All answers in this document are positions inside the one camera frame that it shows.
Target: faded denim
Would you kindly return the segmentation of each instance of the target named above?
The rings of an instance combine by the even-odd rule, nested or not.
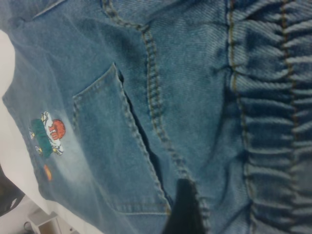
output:
[[[44,198],[159,234],[183,178],[207,233],[312,232],[309,1],[2,0],[0,28]]]

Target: white surface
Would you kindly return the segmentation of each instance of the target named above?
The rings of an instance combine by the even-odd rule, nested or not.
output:
[[[15,53],[8,36],[0,31],[0,97],[9,87],[14,73]],[[39,193],[33,167],[24,140],[13,119],[0,101],[0,164],[5,175],[46,213],[54,211],[80,234],[101,234],[56,202],[45,200]]]
[[[24,233],[24,223],[28,220],[27,216],[36,209],[38,206],[25,196],[14,210],[0,217],[0,234]]]

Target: stitched seam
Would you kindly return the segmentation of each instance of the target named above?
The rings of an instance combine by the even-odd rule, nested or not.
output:
[[[237,105],[238,108],[240,109],[240,122],[241,122],[241,126],[242,126],[242,138],[243,138],[243,142],[244,142],[244,146],[245,146],[245,150],[248,152],[247,148],[249,145],[249,141],[248,141],[248,137],[247,137],[247,124],[246,124],[246,114],[245,114],[245,109],[244,106],[242,104],[241,101],[241,96],[240,93],[237,90],[237,86],[236,86],[236,82],[237,82],[237,71],[236,71],[236,67],[237,65],[235,64],[234,61],[234,37],[233,37],[233,31],[234,31],[234,21],[233,21],[233,13],[234,13],[234,0],[230,0],[230,14],[229,14],[229,20],[230,20],[230,28],[229,28],[229,43],[230,43],[230,67],[233,71],[233,91],[236,95],[236,101],[237,101]],[[252,211],[254,209],[254,190],[252,189],[251,183],[249,182],[249,178],[250,178],[250,172],[249,172],[249,167],[248,167],[248,163],[250,163],[250,158],[248,155],[248,159],[247,159],[247,164],[245,165],[245,174],[246,174],[246,185],[247,188],[249,190],[249,194],[250,194],[250,199],[252,201],[251,203],[251,207],[250,207],[250,213],[249,213],[249,219],[250,219],[250,233],[254,234],[255,232],[255,223],[253,222],[253,214]]]
[[[290,94],[291,94],[291,106],[293,108],[293,114],[292,114],[292,121],[293,121],[293,129],[292,129],[292,133],[293,133],[293,141],[292,141],[292,158],[291,158],[291,165],[290,165],[290,169],[289,169],[289,174],[291,177],[291,192],[292,192],[292,199],[295,200],[296,195],[297,195],[297,191],[295,189],[295,175],[293,172],[293,168],[295,167],[296,164],[296,159],[295,159],[295,155],[294,155],[294,151],[295,151],[295,146],[294,143],[296,141],[298,141],[298,135],[297,133],[294,131],[294,129],[296,127],[298,127],[298,118],[297,118],[297,108],[294,105],[294,101],[296,99],[295,93],[294,93],[294,89],[296,88],[296,81],[295,79],[292,78],[292,74],[293,74],[293,66],[288,62],[288,58],[290,57],[289,55],[289,51],[288,48],[285,46],[287,41],[288,41],[288,35],[286,33],[286,28],[287,28],[287,19],[286,19],[286,4],[288,3],[288,0],[283,0],[283,4],[281,6],[281,12],[282,12],[282,35],[284,38],[284,42],[282,44],[282,49],[284,50],[284,62],[285,65],[287,66],[287,79],[292,83],[291,89],[290,89]]]
[[[161,184],[160,184],[159,179],[157,178],[157,175],[155,173],[155,169],[154,169],[151,161],[149,160],[149,154],[148,154],[148,152],[146,150],[146,147],[145,147],[145,145],[143,143],[142,137],[141,137],[141,135],[140,135],[140,133],[138,131],[138,128],[137,128],[137,126],[135,124],[135,120],[134,120],[134,118],[133,118],[133,116],[131,114],[129,103],[128,103],[127,97],[126,97],[126,95],[125,95],[125,93],[123,91],[122,84],[119,81],[118,77],[116,77],[116,79],[117,79],[117,82],[119,84],[119,88],[120,88],[119,92],[120,92],[121,99],[122,99],[123,111],[124,111],[125,117],[127,119],[128,126],[130,127],[130,131],[132,132],[132,135],[136,139],[136,141],[137,141],[137,143],[139,145],[139,148],[143,152],[145,160],[146,160],[146,162],[149,165],[149,169],[150,169],[150,172],[151,172],[152,177],[154,179],[154,183],[155,183],[155,186],[157,188],[158,195],[166,201],[166,207],[169,207],[169,204],[168,204],[168,201],[166,199],[166,196],[165,196],[163,190],[161,189]]]
[[[142,38],[146,47],[146,51],[147,51],[147,63],[148,63],[148,71],[147,71],[147,76],[148,76],[148,101],[149,101],[149,107],[151,110],[151,116],[152,116],[152,124],[153,127],[160,139],[160,141],[164,144],[165,148],[167,151],[169,151],[174,163],[177,166],[178,172],[180,173],[180,175],[183,178],[186,178],[188,180],[190,180],[192,183],[194,183],[194,181],[191,179],[191,177],[189,176],[189,173],[187,172],[185,166],[184,166],[184,160],[180,157],[180,155],[178,155],[175,151],[175,149],[172,146],[172,143],[169,139],[169,137],[167,136],[166,132],[163,129],[163,125],[162,125],[162,121],[161,121],[161,105],[160,105],[160,93],[159,93],[159,83],[158,83],[158,69],[156,66],[156,46],[155,46],[155,42],[153,40],[152,34],[149,31],[149,27],[148,25],[146,26],[142,26],[139,24],[133,24],[133,23],[129,23],[129,22],[125,22],[123,19],[121,19],[118,15],[118,13],[116,12],[116,10],[114,9],[111,0],[104,0],[103,1],[103,6],[104,6],[104,10],[106,12],[106,14],[111,18],[112,21],[114,21],[116,24],[119,24],[120,26],[124,26],[124,27],[133,27],[136,30],[140,31],[142,33]],[[157,105],[157,109],[158,112],[155,115],[155,109],[154,109],[154,101],[153,99],[156,99],[156,105]],[[204,225],[204,229],[205,232],[208,233],[210,230],[210,224],[209,224],[209,209],[208,209],[208,205],[206,202],[206,198],[205,197],[196,197],[198,199],[199,202],[199,206],[200,206],[200,211],[201,211],[201,216],[203,219],[203,225]]]

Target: orange embroidered hair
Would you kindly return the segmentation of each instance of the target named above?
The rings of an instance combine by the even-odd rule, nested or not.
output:
[[[58,138],[61,139],[65,135],[65,126],[63,122],[59,119],[54,119],[53,125],[58,134]]]

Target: denim fabric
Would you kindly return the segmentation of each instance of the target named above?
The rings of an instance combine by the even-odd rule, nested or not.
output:
[[[3,101],[42,196],[159,234],[183,179],[206,233],[311,233],[311,18],[303,0],[2,0]]]

